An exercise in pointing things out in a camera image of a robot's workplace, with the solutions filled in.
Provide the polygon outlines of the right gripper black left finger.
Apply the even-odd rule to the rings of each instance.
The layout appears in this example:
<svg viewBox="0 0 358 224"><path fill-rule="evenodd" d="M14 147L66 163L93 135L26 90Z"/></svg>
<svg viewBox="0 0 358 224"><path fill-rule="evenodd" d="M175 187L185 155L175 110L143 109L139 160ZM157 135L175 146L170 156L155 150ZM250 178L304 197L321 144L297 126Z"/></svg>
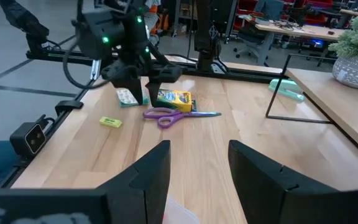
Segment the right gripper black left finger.
<svg viewBox="0 0 358 224"><path fill-rule="evenodd" d="M0 224L162 224L170 141L95 189L0 189Z"/></svg>

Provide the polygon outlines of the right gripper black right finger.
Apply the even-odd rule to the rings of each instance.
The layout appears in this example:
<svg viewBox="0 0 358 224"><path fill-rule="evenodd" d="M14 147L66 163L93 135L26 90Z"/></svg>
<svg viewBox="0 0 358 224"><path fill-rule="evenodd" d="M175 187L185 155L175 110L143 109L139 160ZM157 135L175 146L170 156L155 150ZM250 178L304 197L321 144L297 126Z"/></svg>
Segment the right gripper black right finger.
<svg viewBox="0 0 358 224"><path fill-rule="evenodd" d="M358 190L332 188L237 140L228 159L248 224L358 224Z"/></svg>

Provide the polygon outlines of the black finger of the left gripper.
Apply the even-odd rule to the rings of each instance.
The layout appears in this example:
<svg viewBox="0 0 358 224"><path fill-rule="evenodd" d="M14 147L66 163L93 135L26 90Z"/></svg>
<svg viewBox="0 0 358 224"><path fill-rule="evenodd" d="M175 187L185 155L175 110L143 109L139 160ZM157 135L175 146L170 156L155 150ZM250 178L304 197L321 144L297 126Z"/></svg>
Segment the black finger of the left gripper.
<svg viewBox="0 0 358 224"><path fill-rule="evenodd" d="M158 106L157 98L160 86L161 83L158 82L148 82L148 84L146 84L146 88L149 91L150 102L153 107Z"/></svg>
<svg viewBox="0 0 358 224"><path fill-rule="evenodd" d="M128 77L116 77L112 80L112 84L116 88L128 89L138 104L143 103L142 86L139 78Z"/></svg>

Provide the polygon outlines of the teal patterned note pad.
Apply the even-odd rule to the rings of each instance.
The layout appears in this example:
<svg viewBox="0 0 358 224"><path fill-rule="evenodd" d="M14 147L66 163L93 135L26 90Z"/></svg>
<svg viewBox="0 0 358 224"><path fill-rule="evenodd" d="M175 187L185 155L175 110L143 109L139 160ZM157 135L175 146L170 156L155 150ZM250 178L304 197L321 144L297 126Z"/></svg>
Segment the teal patterned note pad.
<svg viewBox="0 0 358 224"><path fill-rule="evenodd" d="M139 103L135 99L135 97L132 95L132 93L128 89L118 89L116 90L117 97L119 100L119 104L121 108L130 107L130 106L138 106ZM143 97L143 103L142 105L148 105L149 104L149 96L146 93L144 89L142 89L142 97Z"/></svg>

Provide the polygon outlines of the yellow green crayon box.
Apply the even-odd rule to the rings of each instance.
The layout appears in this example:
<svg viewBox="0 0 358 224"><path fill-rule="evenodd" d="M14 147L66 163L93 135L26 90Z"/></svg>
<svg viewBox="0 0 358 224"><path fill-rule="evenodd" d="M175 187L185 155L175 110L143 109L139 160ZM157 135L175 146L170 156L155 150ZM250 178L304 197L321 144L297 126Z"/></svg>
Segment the yellow green crayon box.
<svg viewBox="0 0 358 224"><path fill-rule="evenodd" d="M188 113L196 111L194 102L189 91L159 89L155 107Z"/></svg>

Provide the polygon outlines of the purple handled scissors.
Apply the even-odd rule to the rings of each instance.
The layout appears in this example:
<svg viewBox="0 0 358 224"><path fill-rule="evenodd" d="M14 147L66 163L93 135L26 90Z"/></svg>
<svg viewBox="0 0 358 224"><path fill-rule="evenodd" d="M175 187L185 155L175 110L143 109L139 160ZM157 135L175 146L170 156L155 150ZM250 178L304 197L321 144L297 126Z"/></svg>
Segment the purple handled scissors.
<svg viewBox="0 0 358 224"><path fill-rule="evenodd" d="M218 112L182 112L180 110L173 110L169 108L151 108L143 112L143 117L145 119L156 119L157 126L162 129L170 128L177 121L186 118L202 118L202 117L215 117L221 116L221 113Z"/></svg>

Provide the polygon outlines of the yellow-green eraser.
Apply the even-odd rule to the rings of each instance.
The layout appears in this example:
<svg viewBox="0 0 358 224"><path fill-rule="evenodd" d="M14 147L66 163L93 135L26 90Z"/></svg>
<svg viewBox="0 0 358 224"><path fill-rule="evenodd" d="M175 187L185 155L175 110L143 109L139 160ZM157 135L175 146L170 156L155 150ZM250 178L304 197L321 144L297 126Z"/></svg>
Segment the yellow-green eraser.
<svg viewBox="0 0 358 224"><path fill-rule="evenodd" d="M103 116L100 120L99 123L105 126L109 126L109 127L114 127L114 128L119 128L122 125L122 121L118 120L118 119L113 119L113 118L108 118Z"/></svg>

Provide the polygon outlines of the clear plastic storage box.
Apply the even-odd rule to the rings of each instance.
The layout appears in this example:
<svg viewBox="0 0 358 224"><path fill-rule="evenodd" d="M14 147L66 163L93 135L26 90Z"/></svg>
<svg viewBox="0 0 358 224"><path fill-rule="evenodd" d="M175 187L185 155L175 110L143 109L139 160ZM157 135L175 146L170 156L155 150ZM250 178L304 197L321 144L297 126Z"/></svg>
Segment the clear plastic storage box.
<svg viewBox="0 0 358 224"><path fill-rule="evenodd" d="M200 224L200 221L194 213L168 196L162 224Z"/></svg>

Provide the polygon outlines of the storage rack with orange bins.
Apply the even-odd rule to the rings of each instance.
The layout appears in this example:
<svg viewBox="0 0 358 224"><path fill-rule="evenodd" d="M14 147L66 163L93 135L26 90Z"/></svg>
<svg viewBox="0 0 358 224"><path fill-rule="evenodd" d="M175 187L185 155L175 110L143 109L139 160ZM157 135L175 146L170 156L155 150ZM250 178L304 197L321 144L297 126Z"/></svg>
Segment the storage rack with orange bins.
<svg viewBox="0 0 358 224"><path fill-rule="evenodd" d="M145 0L149 11L144 14L145 28L149 40L158 42L169 31L168 10L163 8L162 0Z"/></svg>

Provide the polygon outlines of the black table clamp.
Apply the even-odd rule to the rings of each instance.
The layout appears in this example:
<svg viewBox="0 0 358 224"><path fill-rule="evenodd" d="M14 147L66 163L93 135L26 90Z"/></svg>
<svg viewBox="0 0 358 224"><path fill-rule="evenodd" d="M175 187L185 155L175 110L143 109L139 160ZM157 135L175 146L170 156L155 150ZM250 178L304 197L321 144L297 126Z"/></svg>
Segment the black table clamp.
<svg viewBox="0 0 358 224"><path fill-rule="evenodd" d="M63 100L56 104L55 112L57 116L66 111L71 111L74 109L82 109L83 103L76 100Z"/></svg>

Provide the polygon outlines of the mint green stapler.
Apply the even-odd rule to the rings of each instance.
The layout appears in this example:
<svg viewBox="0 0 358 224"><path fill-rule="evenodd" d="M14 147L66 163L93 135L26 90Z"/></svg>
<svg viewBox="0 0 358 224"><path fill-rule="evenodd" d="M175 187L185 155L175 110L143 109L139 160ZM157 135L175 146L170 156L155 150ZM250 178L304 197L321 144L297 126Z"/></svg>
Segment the mint green stapler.
<svg viewBox="0 0 358 224"><path fill-rule="evenodd" d="M305 100L303 90L292 80L282 80L277 93L299 102Z"/></svg>

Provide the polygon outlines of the wooden shelf black metal legs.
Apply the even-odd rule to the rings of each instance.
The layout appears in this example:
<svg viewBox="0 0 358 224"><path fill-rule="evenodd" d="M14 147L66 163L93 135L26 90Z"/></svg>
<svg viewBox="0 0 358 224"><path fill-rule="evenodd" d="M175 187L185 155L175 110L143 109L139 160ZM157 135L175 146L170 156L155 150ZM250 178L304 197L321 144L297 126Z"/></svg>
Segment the wooden shelf black metal legs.
<svg viewBox="0 0 358 224"><path fill-rule="evenodd" d="M289 54L285 61L277 86L265 112L265 117L305 123L332 124L358 149L358 89L339 83L327 72L288 68L293 57L296 57L296 55ZM284 78L296 82L303 90L304 96L327 120L271 115L270 110Z"/></svg>

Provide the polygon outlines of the grey-blue office chair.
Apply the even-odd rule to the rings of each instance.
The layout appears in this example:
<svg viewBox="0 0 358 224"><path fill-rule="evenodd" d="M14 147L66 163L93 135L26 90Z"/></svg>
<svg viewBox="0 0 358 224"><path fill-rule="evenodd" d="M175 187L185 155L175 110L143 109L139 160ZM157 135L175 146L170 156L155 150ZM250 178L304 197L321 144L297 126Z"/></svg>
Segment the grey-blue office chair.
<svg viewBox="0 0 358 224"><path fill-rule="evenodd" d="M245 22L239 29L238 38L245 44L242 49L234 48L236 58L241 53L247 52L257 57L257 65L265 65L268 59L268 53L271 49L274 33L256 28L257 19L264 22L278 21L281 19L285 3L282 0L258 0L253 13L250 14L251 21Z"/></svg>

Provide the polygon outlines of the rack with red bins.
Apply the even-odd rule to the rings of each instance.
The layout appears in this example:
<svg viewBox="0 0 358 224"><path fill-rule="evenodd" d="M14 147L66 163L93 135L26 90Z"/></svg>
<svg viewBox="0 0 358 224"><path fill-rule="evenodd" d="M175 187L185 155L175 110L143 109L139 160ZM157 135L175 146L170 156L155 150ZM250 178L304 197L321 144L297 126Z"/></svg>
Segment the rack with red bins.
<svg viewBox="0 0 358 224"><path fill-rule="evenodd" d="M269 0L239 0L237 3L234 29L239 30L247 22L240 18L243 15L269 16L267 3ZM283 2L281 9L273 12L280 14L281 20L297 22L313 26L325 26L328 22L328 11L334 6L334 0L274 0Z"/></svg>

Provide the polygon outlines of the wooden background desk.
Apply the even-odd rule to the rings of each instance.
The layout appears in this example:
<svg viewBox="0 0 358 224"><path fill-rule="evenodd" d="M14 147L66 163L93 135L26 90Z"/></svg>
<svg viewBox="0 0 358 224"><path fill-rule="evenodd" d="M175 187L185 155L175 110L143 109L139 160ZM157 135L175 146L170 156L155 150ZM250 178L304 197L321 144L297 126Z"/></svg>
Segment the wooden background desk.
<svg viewBox="0 0 358 224"><path fill-rule="evenodd" d="M273 42L274 34L283 34L290 37L305 37L307 39L321 39L328 41L337 41L344 29L329 29L327 27L304 25L300 29L285 30L271 23L268 26L256 24L258 30L267 31L267 36L260 46L257 58L257 65L264 65L269 48Z"/></svg>

